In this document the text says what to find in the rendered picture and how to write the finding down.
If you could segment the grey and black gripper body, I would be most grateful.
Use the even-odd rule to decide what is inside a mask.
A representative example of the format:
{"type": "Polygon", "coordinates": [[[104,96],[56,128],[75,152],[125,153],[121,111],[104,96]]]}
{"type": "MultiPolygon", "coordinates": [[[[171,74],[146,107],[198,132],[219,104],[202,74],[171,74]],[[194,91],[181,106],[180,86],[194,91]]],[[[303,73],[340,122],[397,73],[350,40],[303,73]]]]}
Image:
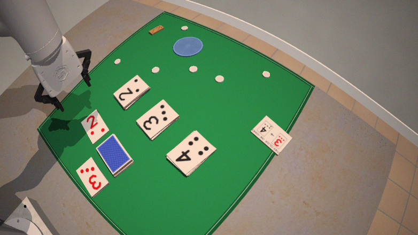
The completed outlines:
{"type": "Polygon", "coordinates": [[[61,43],[45,59],[33,62],[35,75],[47,94],[53,98],[60,94],[83,71],[83,66],[69,41],[62,37],[61,43]]]}

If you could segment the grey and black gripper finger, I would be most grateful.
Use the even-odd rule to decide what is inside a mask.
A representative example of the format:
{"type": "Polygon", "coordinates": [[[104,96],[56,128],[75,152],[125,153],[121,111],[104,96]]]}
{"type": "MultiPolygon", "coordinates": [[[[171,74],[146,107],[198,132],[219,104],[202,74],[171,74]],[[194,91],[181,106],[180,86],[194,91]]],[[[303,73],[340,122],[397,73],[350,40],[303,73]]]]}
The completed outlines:
{"type": "Polygon", "coordinates": [[[57,99],[57,97],[53,97],[51,98],[49,95],[43,95],[42,93],[44,91],[44,88],[42,87],[41,83],[39,84],[37,91],[35,93],[35,101],[36,102],[40,102],[40,103],[44,103],[44,104],[52,104],[56,107],[57,110],[61,110],[62,112],[64,111],[61,103],[59,102],[59,100],[57,99]]]}
{"type": "Polygon", "coordinates": [[[84,61],[82,63],[83,71],[82,71],[81,75],[82,75],[85,83],[88,85],[88,87],[90,87],[91,84],[90,84],[89,81],[91,79],[90,79],[90,76],[88,74],[88,68],[89,68],[89,65],[90,65],[91,51],[89,49],[87,49],[87,50],[82,50],[82,51],[78,51],[78,52],[75,52],[75,53],[77,54],[78,58],[83,58],[84,57],[84,61]]]}

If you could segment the green card table cloth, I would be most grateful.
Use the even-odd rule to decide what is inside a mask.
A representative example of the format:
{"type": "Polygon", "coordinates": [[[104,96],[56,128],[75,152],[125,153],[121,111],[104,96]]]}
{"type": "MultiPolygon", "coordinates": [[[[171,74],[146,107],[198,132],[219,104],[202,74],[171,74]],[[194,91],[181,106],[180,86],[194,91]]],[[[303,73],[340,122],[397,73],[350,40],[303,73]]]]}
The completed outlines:
{"type": "Polygon", "coordinates": [[[167,14],[89,76],[91,86],[83,81],[41,131],[81,187],[127,235],[204,235],[272,152],[251,130],[268,116],[285,131],[310,89],[255,52],[167,14]],[[164,29],[151,35],[159,25],[164,29]],[[173,45],[184,37],[200,39],[201,52],[175,54],[173,45]],[[136,75],[151,89],[125,110],[113,94],[136,75]],[[215,80],[219,75],[221,83],[215,80]],[[163,99],[180,118],[151,140],[136,120],[163,99]],[[95,110],[109,132],[92,144],[81,122],[95,110]],[[186,176],[166,154],[196,130],[216,151],[186,176]],[[112,134],[134,161],[116,178],[96,150],[112,134]],[[94,198],[76,172],[91,157],[110,183],[94,198]]]}

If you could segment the brown rectangular block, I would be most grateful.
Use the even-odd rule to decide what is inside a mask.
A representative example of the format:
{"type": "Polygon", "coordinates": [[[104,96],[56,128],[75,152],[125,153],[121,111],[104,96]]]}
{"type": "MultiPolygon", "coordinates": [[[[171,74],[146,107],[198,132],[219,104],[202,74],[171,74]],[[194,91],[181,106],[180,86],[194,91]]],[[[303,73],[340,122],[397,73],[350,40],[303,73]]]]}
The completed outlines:
{"type": "Polygon", "coordinates": [[[156,27],[156,28],[154,28],[154,29],[150,30],[150,31],[149,31],[149,33],[150,33],[151,35],[154,35],[154,34],[158,33],[159,31],[161,31],[161,30],[163,30],[163,29],[164,29],[164,27],[163,27],[163,26],[161,26],[161,25],[159,25],[158,27],[156,27]]]}

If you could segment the blue round coaster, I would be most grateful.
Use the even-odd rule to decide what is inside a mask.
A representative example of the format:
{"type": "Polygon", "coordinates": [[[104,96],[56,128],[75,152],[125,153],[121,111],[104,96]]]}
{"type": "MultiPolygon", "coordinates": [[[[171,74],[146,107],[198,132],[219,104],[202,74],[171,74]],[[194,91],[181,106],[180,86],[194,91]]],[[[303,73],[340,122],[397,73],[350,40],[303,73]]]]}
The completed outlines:
{"type": "Polygon", "coordinates": [[[173,45],[175,54],[181,57],[191,57],[201,52],[203,43],[195,37],[184,37],[179,39],[173,45]]]}

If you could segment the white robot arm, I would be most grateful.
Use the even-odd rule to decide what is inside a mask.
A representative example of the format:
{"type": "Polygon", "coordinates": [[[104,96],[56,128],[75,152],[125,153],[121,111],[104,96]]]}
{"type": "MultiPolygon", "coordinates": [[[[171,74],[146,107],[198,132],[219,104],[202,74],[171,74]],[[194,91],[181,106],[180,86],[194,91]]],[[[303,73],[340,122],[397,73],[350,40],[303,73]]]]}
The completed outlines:
{"type": "MultiPolygon", "coordinates": [[[[0,37],[13,37],[38,62],[58,47],[62,33],[46,0],[0,0],[0,37]]],[[[44,235],[32,221],[16,217],[0,226],[0,235],[44,235]]]]}

